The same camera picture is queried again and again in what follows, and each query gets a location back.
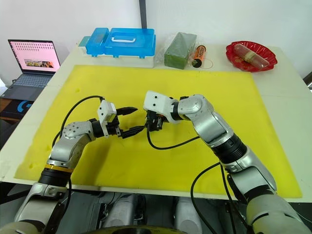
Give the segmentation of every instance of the white table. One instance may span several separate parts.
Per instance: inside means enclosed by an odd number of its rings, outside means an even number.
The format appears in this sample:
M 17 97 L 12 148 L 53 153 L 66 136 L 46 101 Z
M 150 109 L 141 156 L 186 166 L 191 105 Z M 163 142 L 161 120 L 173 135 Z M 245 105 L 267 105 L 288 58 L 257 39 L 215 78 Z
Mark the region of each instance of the white table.
M 270 49 L 276 54 L 278 64 L 271 71 L 254 73 L 253 78 L 303 193 L 302 198 L 289 198 L 287 200 L 289 202 L 312 202 L 312 93 L 281 49 L 276 47 L 270 47 Z M 227 60 L 224 45 L 207 45 L 206 57 L 214 63 L 214 66 L 207 71 L 239 71 Z M 104 65 L 99 58 L 82 57 L 78 47 L 70 53 L 0 151 L 0 181 L 21 184 L 34 183 L 30 180 L 15 179 L 15 171 L 23 161 L 28 147 L 31 145 L 32 139 L 55 96 L 70 75 L 74 65 L 77 64 Z M 156 64 L 155 69 L 161 68 L 168 69 L 168 67 Z M 73 188 L 189 196 L 189 192 L 176 191 L 75 185 Z M 195 194 L 195 196 L 227 199 L 225 195 Z

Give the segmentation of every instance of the yellow mat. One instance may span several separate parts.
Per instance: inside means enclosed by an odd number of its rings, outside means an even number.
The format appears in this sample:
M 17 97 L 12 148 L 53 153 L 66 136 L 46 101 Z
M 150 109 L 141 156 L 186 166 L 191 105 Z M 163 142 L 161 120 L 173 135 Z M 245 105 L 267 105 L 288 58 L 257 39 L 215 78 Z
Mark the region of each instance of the yellow mat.
M 146 91 L 153 90 L 179 98 L 204 95 L 235 133 L 248 144 L 268 167 L 283 197 L 301 197 L 301 192 L 273 129 L 251 74 L 243 72 L 205 72 L 75 66 L 41 123 L 16 178 L 37 180 L 51 151 L 52 140 L 69 109 L 89 95 L 102 95 L 116 108 L 135 106 L 139 110 L 119 117 L 122 129 L 143 125 Z M 88 100 L 77 107 L 68 122 L 97 117 L 99 100 Z M 192 123 L 164 123 L 163 130 L 152 132 L 157 146 L 170 146 L 196 136 Z M 200 140 L 171 150 L 155 150 L 146 131 L 121 139 L 102 137 L 87 145 L 72 182 L 120 188 L 189 191 L 196 175 L 218 162 Z M 225 194 L 220 168 L 204 175 L 195 192 Z

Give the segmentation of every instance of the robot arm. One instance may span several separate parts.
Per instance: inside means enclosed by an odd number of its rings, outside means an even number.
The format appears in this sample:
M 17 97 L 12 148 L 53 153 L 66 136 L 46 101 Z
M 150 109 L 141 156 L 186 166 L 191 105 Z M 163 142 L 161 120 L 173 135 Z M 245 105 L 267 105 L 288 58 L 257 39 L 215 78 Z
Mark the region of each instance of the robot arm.
M 119 128 L 117 116 L 136 110 L 134 107 L 116 109 L 113 103 L 102 100 L 97 110 L 99 120 L 73 122 L 64 127 L 40 179 L 33 184 L 15 217 L 15 222 L 4 226 L 0 232 L 55 233 L 64 214 L 64 205 L 60 203 L 60 199 L 67 192 L 66 185 L 84 147 L 97 137 L 118 135 L 127 138 L 142 131 L 144 126 L 136 126 L 128 131 Z
M 158 131 L 164 121 L 193 123 L 197 134 L 229 173 L 228 182 L 236 198 L 248 204 L 247 223 L 256 234 L 310 233 L 296 211 L 276 194 L 271 173 L 203 95 L 177 101 L 148 91 L 143 108 L 147 111 L 149 131 Z

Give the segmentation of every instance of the blue plastic box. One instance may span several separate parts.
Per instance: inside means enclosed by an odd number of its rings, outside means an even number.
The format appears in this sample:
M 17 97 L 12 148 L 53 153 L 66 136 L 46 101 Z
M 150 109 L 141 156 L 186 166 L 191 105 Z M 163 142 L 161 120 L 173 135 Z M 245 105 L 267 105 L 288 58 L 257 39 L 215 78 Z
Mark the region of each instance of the blue plastic box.
M 108 35 L 108 28 L 96 28 L 86 44 L 87 54 L 92 57 L 104 54 Z
M 154 29 L 112 28 L 106 42 L 104 53 L 115 58 L 119 56 L 155 55 L 156 36 Z

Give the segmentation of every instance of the laptop screen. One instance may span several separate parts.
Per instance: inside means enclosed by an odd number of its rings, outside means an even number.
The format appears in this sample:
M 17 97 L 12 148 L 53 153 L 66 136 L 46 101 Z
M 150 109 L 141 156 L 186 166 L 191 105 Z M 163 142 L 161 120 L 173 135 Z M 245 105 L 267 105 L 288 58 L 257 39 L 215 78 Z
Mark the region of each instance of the laptop screen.
M 54 74 L 60 67 L 52 41 L 9 40 L 23 72 Z

